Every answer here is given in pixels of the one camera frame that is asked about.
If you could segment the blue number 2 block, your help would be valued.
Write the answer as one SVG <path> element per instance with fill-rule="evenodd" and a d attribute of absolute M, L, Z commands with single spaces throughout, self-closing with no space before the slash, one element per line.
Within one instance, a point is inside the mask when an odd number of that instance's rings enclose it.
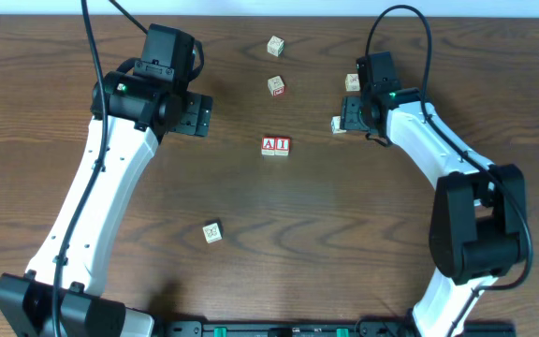
<path fill-rule="evenodd" d="M 333 116 L 331 119 L 331 131 L 333 134 L 342 134 L 345 133 L 344 129 L 341 129 L 341 117 Z"/>

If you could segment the red letter I block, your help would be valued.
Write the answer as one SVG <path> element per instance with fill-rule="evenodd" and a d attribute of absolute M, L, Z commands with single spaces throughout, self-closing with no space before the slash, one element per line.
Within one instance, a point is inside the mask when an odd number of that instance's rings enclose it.
<path fill-rule="evenodd" d="M 290 138 L 275 139 L 275 154 L 279 156 L 289 156 L 290 153 Z"/>

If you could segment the red letter A block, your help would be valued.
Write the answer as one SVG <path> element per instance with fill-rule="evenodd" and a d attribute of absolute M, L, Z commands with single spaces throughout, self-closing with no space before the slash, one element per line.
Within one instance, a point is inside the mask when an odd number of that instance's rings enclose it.
<path fill-rule="evenodd" d="M 261 153 L 263 155 L 275 155 L 275 142 L 276 138 L 274 137 L 264 137 L 261 144 Z"/>

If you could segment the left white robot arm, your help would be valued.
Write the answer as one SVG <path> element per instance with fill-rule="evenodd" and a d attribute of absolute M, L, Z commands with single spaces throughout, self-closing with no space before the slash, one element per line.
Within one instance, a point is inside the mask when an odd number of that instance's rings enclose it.
<path fill-rule="evenodd" d="M 168 132 L 205 137 L 213 100 L 176 80 L 111 71 L 96 85 L 78 171 L 22 276 L 0 277 L 18 336 L 153 336 L 152 315 L 105 300 L 111 251 L 140 175 Z"/>

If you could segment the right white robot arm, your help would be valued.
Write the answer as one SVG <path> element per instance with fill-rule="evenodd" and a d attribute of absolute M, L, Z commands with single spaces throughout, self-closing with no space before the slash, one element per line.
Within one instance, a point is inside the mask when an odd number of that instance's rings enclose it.
<path fill-rule="evenodd" d="M 470 323 L 486 292 L 521 286 L 532 266 L 522 172 L 467 146 L 416 89 L 347 96 L 340 127 L 376 133 L 405 151 L 434 188 L 429 247 L 435 271 L 401 322 L 368 322 L 366 336 L 513 336 L 508 323 Z"/>

